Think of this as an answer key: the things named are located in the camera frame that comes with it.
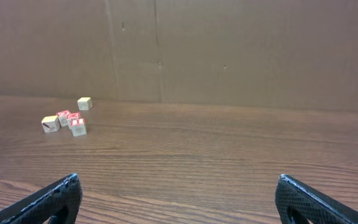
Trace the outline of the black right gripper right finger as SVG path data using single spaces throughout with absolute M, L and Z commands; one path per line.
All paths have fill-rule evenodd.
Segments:
M 358 223 L 358 211 L 287 174 L 278 179 L 275 204 L 282 223 Z

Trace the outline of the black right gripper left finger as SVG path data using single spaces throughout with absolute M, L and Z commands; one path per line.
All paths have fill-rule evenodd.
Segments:
M 0 210 L 0 223 L 74 223 L 82 196 L 79 176 L 72 173 Z

